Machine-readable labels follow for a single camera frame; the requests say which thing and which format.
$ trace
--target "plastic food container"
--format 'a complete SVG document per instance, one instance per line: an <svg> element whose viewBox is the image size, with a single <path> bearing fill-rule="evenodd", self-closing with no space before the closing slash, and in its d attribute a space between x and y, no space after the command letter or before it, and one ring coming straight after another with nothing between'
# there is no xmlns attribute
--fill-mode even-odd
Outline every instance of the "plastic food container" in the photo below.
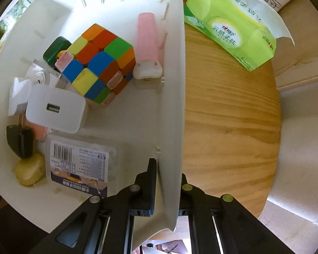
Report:
<svg viewBox="0 0 318 254"><path fill-rule="evenodd" d="M89 103L86 125L79 135L124 142L125 159L118 161L117 191L133 184L158 160L155 212L137 217L133 245L176 225L181 186L185 100L185 38L182 0L35 0L18 20L0 52L0 194L25 218L51 232L88 194L54 190L46 179L34 187L19 185L12 169L19 158L10 150L5 129L9 87L24 77L29 62L42 55L58 36L73 42L92 24L107 28L136 44L138 15L152 12L158 28L160 64L164 77L159 89L139 90L134 83L105 108Z"/></svg>

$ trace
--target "puzzle cube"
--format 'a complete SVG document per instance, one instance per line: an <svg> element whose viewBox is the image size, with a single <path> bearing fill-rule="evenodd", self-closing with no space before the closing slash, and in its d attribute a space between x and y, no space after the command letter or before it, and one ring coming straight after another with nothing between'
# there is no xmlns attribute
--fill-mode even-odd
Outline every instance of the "puzzle cube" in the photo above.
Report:
<svg viewBox="0 0 318 254"><path fill-rule="evenodd" d="M59 36L54 40L54 42L49 46L43 55L43 59L50 65L52 68L55 67L57 62L58 53L67 50L71 46L71 42L65 39L62 36Z"/></svg>
<svg viewBox="0 0 318 254"><path fill-rule="evenodd" d="M62 52L57 62L81 95L104 106L132 79L135 64L133 46L97 24Z"/></svg>

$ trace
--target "metal screw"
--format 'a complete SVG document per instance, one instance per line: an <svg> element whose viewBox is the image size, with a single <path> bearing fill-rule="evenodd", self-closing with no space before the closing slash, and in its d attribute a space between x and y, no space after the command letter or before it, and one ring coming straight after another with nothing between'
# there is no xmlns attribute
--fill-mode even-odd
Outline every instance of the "metal screw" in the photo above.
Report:
<svg viewBox="0 0 318 254"><path fill-rule="evenodd" d="M130 186L130 190L131 190L132 192L137 192L137 191L140 190L140 186L137 185L137 184L132 184L132 185Z"/></svg>
<svg viewBox="0 0 318 254"><path fill-rule="evenodd" d="M225 194L223 196L223 200L227 203L230 203L231 201L233 201L233 197L230 194Z"/></svg>
<svg viewBox="0 0 318 254"><path fill-rule="evenodd" d="M91 196L89 201L91 203L98 203L100 201L100 197L99 196Z"/></svg>
<svg viewBox="0 0 318 254"><path fill-rule="evenodd" d="M191 191L193 186L191 184L184 184L182 187L181 187L184 191Z"/></svg>

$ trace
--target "wood grain surface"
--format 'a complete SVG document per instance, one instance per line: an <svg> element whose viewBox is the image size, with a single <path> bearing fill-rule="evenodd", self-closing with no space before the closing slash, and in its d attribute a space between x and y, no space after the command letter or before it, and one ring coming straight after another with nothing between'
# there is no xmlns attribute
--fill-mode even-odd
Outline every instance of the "wood grain surface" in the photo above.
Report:
<svg viewBox="0 0 318 254"><path fill-rule="evenodd" d="M232 194L256 217L276 169L280 100L270 61L248 72L207 36L185 25L186 105L183 173L207 194ZM176 232L151 239L189 237Z"/></svg>

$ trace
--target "yellow round object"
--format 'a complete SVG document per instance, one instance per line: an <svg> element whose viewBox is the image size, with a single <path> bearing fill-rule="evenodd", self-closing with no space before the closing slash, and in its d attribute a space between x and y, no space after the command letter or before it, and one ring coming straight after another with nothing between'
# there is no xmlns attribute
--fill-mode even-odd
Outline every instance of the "yellow round object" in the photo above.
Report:
<svg viewBox="0 0 318 254"><path fill-rule="evenodd" d="M57 58L59 59L64 53L65 53L65 50L62 50L61 52L59 52L57 55Z"/></svg>
<svg viewBox="0 0 318 254"><path fill-rule="evenodd" d="M28 159L21 159L15 168L15 175L24 186L31 186L39 181L45 173L45 160L39 153Z"/></svg>

